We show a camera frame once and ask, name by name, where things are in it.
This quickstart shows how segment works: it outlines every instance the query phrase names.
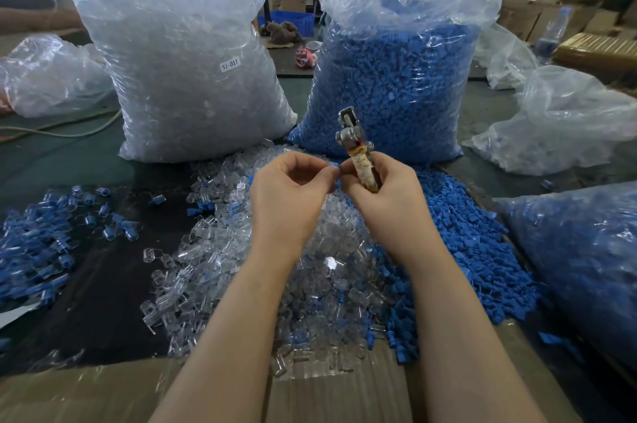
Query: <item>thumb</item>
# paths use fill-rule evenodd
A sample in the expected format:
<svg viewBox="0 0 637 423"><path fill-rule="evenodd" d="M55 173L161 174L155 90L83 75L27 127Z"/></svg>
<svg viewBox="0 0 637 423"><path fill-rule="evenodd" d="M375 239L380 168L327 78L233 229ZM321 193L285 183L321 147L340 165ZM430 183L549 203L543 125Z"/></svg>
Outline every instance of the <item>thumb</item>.
<svg viewBox="0 0 637 423"><path fill-rule="evenodd" d="M340 171L338 166L326 166L319 171L317 175L309 182L306 187L313 192L319 192L327 195L334 186L336 179L338 178Z"/></svg>
<svg viewBox="0 0 637 423"><path fill-rule="evenodd" d="M370 197L373 196L367 188L361 185L361 180L354 175L343 175L341 177L341 186L343 187L343 192L352 199L356 208L361 212L362 207L365 206L370 200Z"/></svg>

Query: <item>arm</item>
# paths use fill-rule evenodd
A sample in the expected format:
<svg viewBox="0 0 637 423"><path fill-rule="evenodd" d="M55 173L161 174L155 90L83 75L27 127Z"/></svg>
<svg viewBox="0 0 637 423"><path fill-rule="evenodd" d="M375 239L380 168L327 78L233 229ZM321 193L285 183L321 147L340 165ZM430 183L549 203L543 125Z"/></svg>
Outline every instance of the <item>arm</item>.
<svg viewBox="0 0 637 423"><path fill-rule="evenodd" d="M415 172L372 153L371 194L343 164L343 189L371 234L405 266L415 299L420 364L432 423L545 423L473 288L434 225Z"/></svg>
<svg viewBox="0 0 637 423"><path fill-rule="evenodd" d="M260 420L279 301L337 176L295 152L259 170L250 255L150 423Z"/></svg>

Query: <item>blue plastic crate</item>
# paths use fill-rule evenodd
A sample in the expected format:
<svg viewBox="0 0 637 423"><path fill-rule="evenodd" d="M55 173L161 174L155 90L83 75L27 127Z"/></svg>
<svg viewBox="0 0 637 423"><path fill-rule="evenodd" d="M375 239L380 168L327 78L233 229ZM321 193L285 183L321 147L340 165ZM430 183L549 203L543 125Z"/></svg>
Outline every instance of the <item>blue plastic crate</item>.
<svg viewBox="0 0 637 423"><path fill-rule="evenodd" d="M303 37L314 37L314 14L303 14L300 12L286 12L286 11L270 11L272 22L281 24L286 20L296 25L299 33ZM259 27L266 23L266 18L263 14L259 14Z"/></svg>

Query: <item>water bottle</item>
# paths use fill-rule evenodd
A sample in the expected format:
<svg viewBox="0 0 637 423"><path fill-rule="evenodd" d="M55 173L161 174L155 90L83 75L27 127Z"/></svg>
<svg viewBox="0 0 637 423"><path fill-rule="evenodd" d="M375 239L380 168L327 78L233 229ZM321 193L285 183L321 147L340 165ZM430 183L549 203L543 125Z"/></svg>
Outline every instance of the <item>water bottle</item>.
<svg viewBox="0 0 637 423"><path fill-rule="evenodd" d="M568 25L568 18L572 8L562 7L555 19L548 23L542 37L535 43L533 53L541 65L550 64L553 51L559 46Z"/></svg>

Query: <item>forearm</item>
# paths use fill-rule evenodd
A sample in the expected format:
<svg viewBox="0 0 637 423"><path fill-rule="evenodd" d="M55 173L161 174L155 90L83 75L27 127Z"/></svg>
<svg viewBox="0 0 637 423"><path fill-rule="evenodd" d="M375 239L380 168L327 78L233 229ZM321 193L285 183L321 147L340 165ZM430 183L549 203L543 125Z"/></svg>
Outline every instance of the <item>forearm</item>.
<svg viewBox="0 0 637 423"><path fill-rule="evenodd" d="M273 258L250 254L151 423L259 421L288 275Z"/></svg>
<svg viewBox="0 0 637 423"><path fill-rule="evenodd" d="M426 250L415 250L407 265L416 267L410 276L430 421L545 423L440 237L423 240Z"/></svg>

